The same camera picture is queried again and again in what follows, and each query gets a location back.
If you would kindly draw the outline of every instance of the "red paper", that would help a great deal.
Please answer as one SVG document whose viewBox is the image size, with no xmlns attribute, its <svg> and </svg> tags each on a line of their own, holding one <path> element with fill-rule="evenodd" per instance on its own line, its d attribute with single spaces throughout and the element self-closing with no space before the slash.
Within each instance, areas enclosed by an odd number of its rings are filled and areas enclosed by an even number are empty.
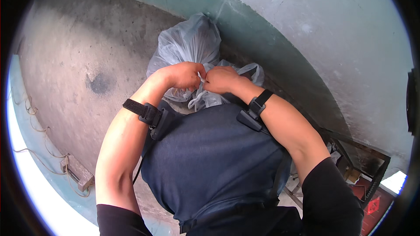
<svg viewBox="0 0 420 236">
<path fill-rule="evenodd" d="M 367 207 L 367 214 L 368 215 L 371 214 L 371 213 L 374 213 L 375 211 L 377 211 L 379 209 L 379 199 L 380 198 L 381 197 L 377 197 L 376 199 L 371 200 L 369 202 L 368 207 Z"/>
</svg>

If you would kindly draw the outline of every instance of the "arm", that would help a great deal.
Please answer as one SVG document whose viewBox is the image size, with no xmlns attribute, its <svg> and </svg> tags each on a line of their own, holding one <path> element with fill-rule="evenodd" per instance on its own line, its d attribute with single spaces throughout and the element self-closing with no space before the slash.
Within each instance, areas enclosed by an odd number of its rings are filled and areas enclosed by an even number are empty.
<svg viewBox="0 0 420 236">
<path fill-rule="evenodd" d="M 153 73 L 130 98 L 141 104 L 158 106 L 171 88 L 198 88 L 206 77 L 202 64 L 182 62 Z M 96 203 L 121 207 L 140 214 L 133 188 L 133 171 L 142 154 L 149 125 L 122 108 L 108 128 L 95 171 Z"/>
<path fill-rule="evenodd" d="M 264 89 L 255 86 L 228 66 L 215 67 L 208 71 L 204 89 L 223 94 L 230 92 L 249 104 Z M 303 183 L 309 172 L 330 154 L 321 136 L 290 103 L 272 95 L 265 102 L 260 117 L 273 137 L 290 153 Z"/>
</svg>

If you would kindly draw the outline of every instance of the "electrical wire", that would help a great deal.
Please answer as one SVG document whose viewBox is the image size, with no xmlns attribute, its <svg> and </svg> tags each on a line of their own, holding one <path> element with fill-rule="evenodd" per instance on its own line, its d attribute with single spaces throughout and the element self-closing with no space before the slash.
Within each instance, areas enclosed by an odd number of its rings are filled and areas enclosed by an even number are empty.
<svg viewBox="0 0 420 236">
<path fill-rule="evenodd" d="M 7 100 L 9 100 L 9 98 L 10 97 L 12 97 L 12 100 L 13 100 L 13 102 L 16 104 L 16 105 L 19 105 L 20 103 L 22 103 L 23 101 L 25 101 L 25 109 L 26 109 L 26 112 L 30 115 L 30 118 L 29 118 L 29 121 L 30 121 L 30 123 L 31 123 L 31 127 L 35 130 L 35 131 L 37 131 L 37 132 L 44 132 L 45 133 L 45 135 L 44 135 L 44 146 L 45 146 L 45 149 L 48 151 L 48 153 L 51 155 L 51 156 L 53 156 L 53 157 L 55 157 L 55 158 L 65 158 L 65 160 L 66 160 L 66 172 L 65 173 L 58 173 L 58 172 L 55 172 L 55 171 L 53 171 L 53 170 L 51 170 L 50 168 L 48 168 L 43 162 L 42 162 L 42 160 L 39 158 L 39 156 L 36 154 L 36 152 L 35 151 L 33 151 L 32 149 L 28 149 L 28 148 L 25 148 L 25 149 L 21 149 L 21 150 L 14 150 L 13 149 L 13 151 L 14 152 L 16 152 L 16 153 L 19 153 L 19 152 L 22 152 L 22 151 L 25 151 L 25 150 L 28 150 L 29 152 L 31 152 L 32 154 L 34 154 L 35 155 L 35 157 L 41 162 L 41 164 L 42 165 L 44 165 L 44 167 L 47 169 L 47 170 L 49 170 L 51 173 L 53 173 L 53 174 L 56 174 L 56 175 L 67 175 L 67 180 L 68 180 L 68 184 L 70 185 L 70 187 L 71 187 L 71 189 L 78 195 L 78 196 L 80 196 L 80 197 L 83 197 L 83 198 L 87 198 L 87 197 L 89 197 L 89 195 L 90 195 L 90 189 L 89 189 L 89 187 L 87 187 L 87 195 L 82 195 L 82 194 L 79 194 L 74 188 L 73 188 L 73 186 L 71 185 L 71 181 L 70 181 L 70 178 L 69 178 L 69 174 L 68 174 L 68 156 L 69 156 L 69 154 L 66 154 L 66 155 L 61 155 L 61 156 L 56 156 L 56 155 L 54 155 L 48 148 L 47 148 L 47 130 L 48 129 L 51 129 L 49 126 L 47 126 L 47 128 L 45 128 L 45 129 L 37 129 L 37 128 L 35 128 L 34 127 L 34 125 L 32 124 L 32 116 L 34 116 L 37 112 L 38 112 L 38 108 L 32 108 L 32 97 L 31 96 L 28 96 L 27 95 L 27 97 L 28 98 L 24 98 L 23 100 L 21 100 L 20 102 L 16 102 L 16 100 L 15 100 L 15 98 L 14 98 L 14 96 L 13 96 L 13 87 L 11 87 L 11 89 L 10 89 L 10 93 L 9 93 L 9 95 L 8 95 L 8 98 L 7 98 Z"/>
</svg>

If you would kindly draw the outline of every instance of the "garbage bag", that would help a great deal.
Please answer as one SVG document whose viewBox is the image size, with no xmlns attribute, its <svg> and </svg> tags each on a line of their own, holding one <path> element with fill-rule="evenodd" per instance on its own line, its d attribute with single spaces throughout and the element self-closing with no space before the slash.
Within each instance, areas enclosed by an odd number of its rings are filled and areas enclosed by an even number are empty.
<svg viewBox="0 0 420 236">
<path fill-rule="evenodd" d="M 238 72 L 239 75 L 243 75 L 247 72 L 255 72 L 251 75 L 251 81 L 257 85 L 257 86 L 262 86 L 264 83 L 264 71 L 263 68 L 256 64 L 256 63 L 251 63 L 248 64 L 242 68 L 238 68 L 235 65 L 233 65 L 232 63 L 226 61 L 226 60 L 221 60 L 217 66 L 231 66 L 234 68 L 234 70 L 236 72 Z M 204 68 L 206 70 L 206 72 L 208 72 L 209 70 L 211 70 L 213 67 L 215 67 L 212 64 L 204 64 Z M 217 93 L 213 93 L 213 92 L 209 92 L 207 90 L 203 89 L 203 83 L 200 84 L 200 87 L 197 90 L 197 93 L 194 97 L 194 99 L 192 99 L 189 103 L 188 103 L 188 108 L 191 109 L 194 106 L 194 110 L 195 112 L 199 111 L 202 108 L 208 108 L 208 107 L 212 107 L 212 106 L 216 106 L 216 105 L 221 105 L 221 104 L 226 104 L 229 103 L 229 101 L 227 99 L 225 99 L 222 95 L 219 95 Z"/>
<path fill-rule="evenodd" d="M 146 75 L 165 66 L 184 61 L 202 64 L 217 64 L 219 61 L 220 34 L 203 13 L 194 14 L 170 29 L 164 30 L 158 37 L 158 47 L 150 59 Z M 189 90 L 171 88 L 165 97 L 177 102 L 185 102 L 191 98 Z"/>
</svg>

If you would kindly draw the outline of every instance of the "wrist strap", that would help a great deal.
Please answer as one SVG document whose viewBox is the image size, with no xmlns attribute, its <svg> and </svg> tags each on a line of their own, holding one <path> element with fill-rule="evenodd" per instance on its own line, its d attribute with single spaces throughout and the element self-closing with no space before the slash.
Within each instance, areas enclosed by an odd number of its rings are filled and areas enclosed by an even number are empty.
<svg viewBox="0 0 420 236">
<path fill-rule="evenodd" d="M 264 105 L 264 103 L 271 97 L 273 93 L 269 90 L 264 90 L 256 99 L 255 102 L 257 102 L 261 107 Z"/>
<path fill-rule="evenodd" d="M 264 90 L 258 97 L 252 99 L 249 103 L 249 110 L 252 111 L 255 115 L 251 115 L 254 119 L 257 119 L 261 112 L 265 108 L 265 102 L 271 97 L 273 93 L 269 90 Z"/>
<path fill-rule="evenodd" d="M 136 113 L 139 115 L 140 121 L 149 125 L 153 125 L 153 120 L 158 112 L 158 109 L 149 103 L 143 105 L 129 98 L 124 102 L 123 108 Z"/>
</svg>

